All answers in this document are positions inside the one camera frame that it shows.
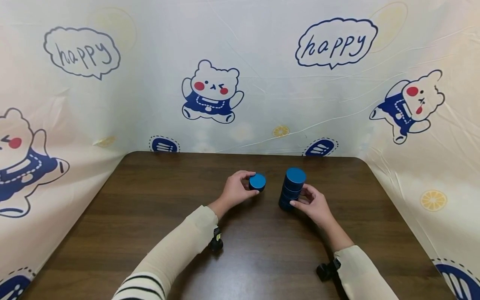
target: bear face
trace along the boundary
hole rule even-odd
[[[221,70],[212,67],[208,60],[201,60],[195,76],[192,78],[192,90],[215,101],[227,100],[233,97],[239,83],[239,71],[235,68]]]
[[[14,108],[0,117],[0,169],[13,167],[28,154],[33,132],[22,113]]]
[[[427,76],[410,82],[403,88],[403,98],[410,109],[413,120],[427,119],[445,101],[445,95],[437,88],[437,82],[441,77],[442,71],[435,70]]]

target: left hand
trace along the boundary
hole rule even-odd
[[[259,191],[249,191],[248,183],[242,182],[242,180],[246,180],[253,175],[255,175],[255,172],[242,170],[228,177],[220,197],[208,206],[214,211],[218,219],[220,219],[232,207],[258,195]]]

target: beige sleeve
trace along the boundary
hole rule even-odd
[[[351,246],[334,255],[341,263],[338,275],[350,300],[398,300],[360,247]]]
[[[178,274],[208,246],[217,223],[215,213],[200,206],[147,254],[133,274],[154,274],[160,279],[165,296],[168,295]]]

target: patterned backdrop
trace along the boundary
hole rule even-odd
[[[457,297],[479,300],[479,12],[0,0],[0,298],[140,150],[359,157]]]

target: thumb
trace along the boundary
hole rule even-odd
[[[301,211],[303,211],[304,213],[307,213],[308,205],[303,204],[302,202],[292,200],[292,201],[290,201],[290,205],[299,209],[299,210],[301,210]]]
[[[249,198],[250,198],[250,197],[253,197],[253,196],[256,196],[256,195],[258,195],[258,194],[260,194],[260,192],[257,191],[257,190],[247,191],[247,195],[248,195]]]

